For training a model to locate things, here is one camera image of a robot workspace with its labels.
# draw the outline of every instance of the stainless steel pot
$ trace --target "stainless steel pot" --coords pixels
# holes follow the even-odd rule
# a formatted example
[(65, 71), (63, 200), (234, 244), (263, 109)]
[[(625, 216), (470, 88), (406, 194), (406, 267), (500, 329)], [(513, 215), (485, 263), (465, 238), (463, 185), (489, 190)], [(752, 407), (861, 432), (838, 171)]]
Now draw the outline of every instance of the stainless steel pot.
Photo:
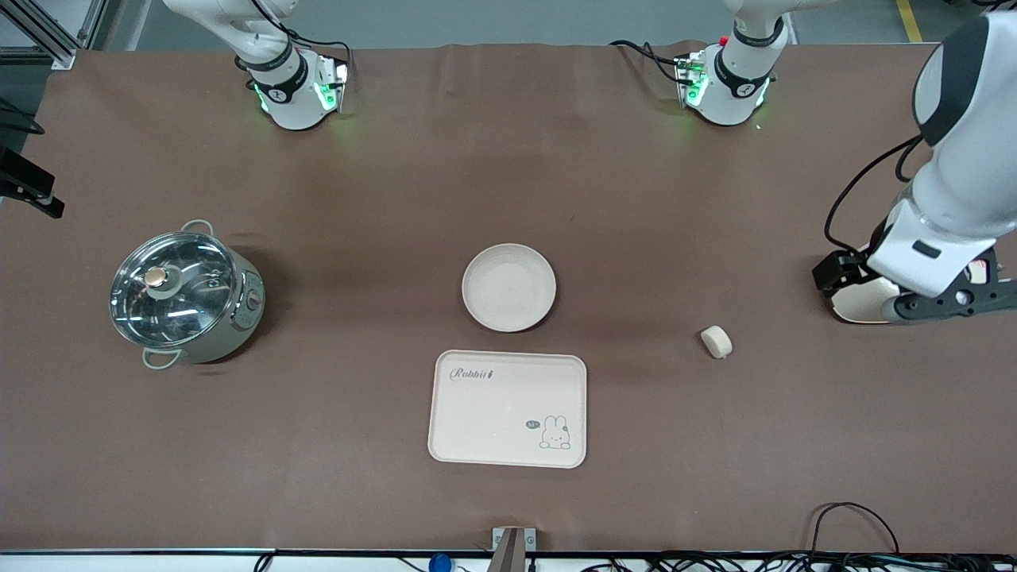
[[(192, 230), (200, 226), (208, 232)], [(263, 311), (257, 270), (220, 242), (203, 220), (139, 246), (120, 265), (110, 292), (113, 326), (143, 347), (141, 361), (152, 369), (233, 353)], [(154, 363), (156, 356), (167, 361)]]

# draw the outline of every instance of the gray floor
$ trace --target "gray floor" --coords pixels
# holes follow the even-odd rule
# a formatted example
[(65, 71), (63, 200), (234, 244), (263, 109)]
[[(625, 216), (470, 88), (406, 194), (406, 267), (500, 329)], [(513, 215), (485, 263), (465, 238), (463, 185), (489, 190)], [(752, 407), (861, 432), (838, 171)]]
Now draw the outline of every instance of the gray floor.
[[(942, 40), (980, 8), (968, 0), (910, 0), (922, 39)], [(895, 0), (844, 0), (794, 14), (802, 44), (907, 42)], [(445, 44), (604, 45), (626, 39), (671, 44), (714, 41), (731, 16), (720, 0), (303, 0), (286, 23), (316, 40), (354, 48), (429, 48)], [(162, 0), (126, 0), (106, 49), (225, 50)], [(0, 65), (0, 96), (28, 112), (42, 98), (49, 69)], [(0, 145), (20, 149), (24, 135), (0, 129)]]

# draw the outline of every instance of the round plate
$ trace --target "round plate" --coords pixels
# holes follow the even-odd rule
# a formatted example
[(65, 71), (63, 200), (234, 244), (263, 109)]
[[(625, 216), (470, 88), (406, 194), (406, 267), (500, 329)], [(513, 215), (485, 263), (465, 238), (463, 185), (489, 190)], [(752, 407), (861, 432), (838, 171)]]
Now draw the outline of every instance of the round plate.
[(540, 252), (497, 244), (477, 254), (463, 275), (463, 301), (481, 325), (520, 332), (547, 316), (554, 303), (554, 271)]

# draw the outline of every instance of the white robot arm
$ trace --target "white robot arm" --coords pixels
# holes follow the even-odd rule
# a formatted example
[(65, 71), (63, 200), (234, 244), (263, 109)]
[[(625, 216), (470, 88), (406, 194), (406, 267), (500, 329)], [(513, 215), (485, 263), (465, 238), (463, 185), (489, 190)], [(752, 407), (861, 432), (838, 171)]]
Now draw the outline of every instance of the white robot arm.
[(783, 15), (837, 0), (724, 0), (734, 14), (727, 44), (713, 44), (679, 62), (680, 101), (719, 125), (736, 125), (763, 103), (770, 72), (787, 46)]
[[(307, 129), (339, 110), (348, 62), (337, 65), (333, 58), (296, 46), (278, 25), (278, 18), (290, 15), (299, 0), (163, 1), (237, 53), (254, 78), (262, 109), (279, 126)], [(275, 22), (264, 14), (276, 18)]]
[(1017, 307), (1017, 283), (997, 278), (993, 250), (1017, 228), (1017, 162), (1006, 153), (1017, 147), (1015, 47), (1017, 13), (994, 12), (933, 52), (912, 102), (933, 158), (870, 248), (859, 256), (834, 252), (817, 267), (821, 290), (832, 295), (882, 277), (898, 289), (883, 303), (891, 322)]

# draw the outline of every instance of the yellow floor stripe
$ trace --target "yellow floor stripe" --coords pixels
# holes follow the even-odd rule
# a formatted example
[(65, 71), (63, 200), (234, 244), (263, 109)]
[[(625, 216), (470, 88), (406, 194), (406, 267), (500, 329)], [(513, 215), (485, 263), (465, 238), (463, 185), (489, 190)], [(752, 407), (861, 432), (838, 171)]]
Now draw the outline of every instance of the yellow floor stripe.
[(914, 21), (911, 2), (909, 0), (897, 0), (897, 10), (900, 12), (901, 21), (904, 22), (904, 31), (907, 32), (908, 42), (921, 42), (921, 33), (918, 32), (918, 22)]

